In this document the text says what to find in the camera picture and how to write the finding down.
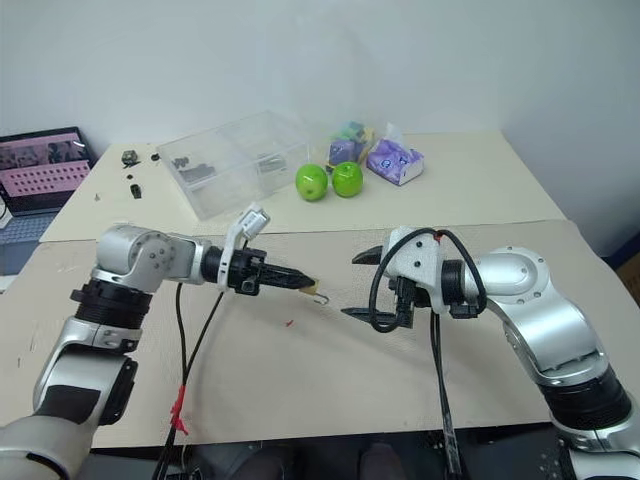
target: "tissue box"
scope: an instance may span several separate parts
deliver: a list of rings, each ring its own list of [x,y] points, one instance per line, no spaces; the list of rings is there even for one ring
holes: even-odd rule
[[[385,138],[371,149],[367,167],[395,185],[404,185],[424,170],[424,155]]]

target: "green apple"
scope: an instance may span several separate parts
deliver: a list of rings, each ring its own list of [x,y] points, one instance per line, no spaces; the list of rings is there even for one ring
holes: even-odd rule
[[[329,178],[319,165],[307,163],[296,173],[296,188],[302,198],[310,202],[320,200],[327,193]]]
[[[362,169],[355,162],[344,162],[333,169],[333,189],[341,197],[353,197],[362,190]]]

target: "laptop keyboard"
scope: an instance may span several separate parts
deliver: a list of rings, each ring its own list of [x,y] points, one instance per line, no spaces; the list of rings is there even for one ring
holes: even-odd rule
[[[37,215],[14,218],[0,230],[0,244],[39,240],[54,217],[55,215]]]

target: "silver robotic arm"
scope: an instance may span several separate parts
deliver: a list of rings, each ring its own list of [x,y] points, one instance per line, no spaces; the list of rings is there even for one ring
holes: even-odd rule
[[[315,281],[264,262],[266,252],[238,249],[269,217],[252,205],[227,235],[223,249],[178,234],[118,225],[100,239],[90,281],[65,322],[33,394],[33,415],[0,429],[0,478],[73,478],[96,429],[118,421],[133,389],[137,363],[128,354],[164,280],[257,295],[260,285],[300,289]]]
[[[414,232],[394,230],[382,247],[354,258],[380,264]],[[384,275],[396,294],[396,312],[378,312],[381,323],[411,327],[413,309],[447,310],[453,318],[477,316],[479,288],[469,266],[443,258],[438,236],[415,236],[387,264]],[[580,309],[551,282],[543,257],[505,247],[475,260],[487,307],[503,321],[507,341],[544,395],[566,447],[570,474],[588,478],[640,479],[640,414],[617,380],[602,344]],[[367,309],[343,310],[369,321]]]

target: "white wall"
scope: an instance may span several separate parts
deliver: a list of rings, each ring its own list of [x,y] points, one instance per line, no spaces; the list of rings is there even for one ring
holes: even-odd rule
[[[501,128],[596,251],[640,227],[636,0],[3,1],[12,131],[101,151],[265,108]]]

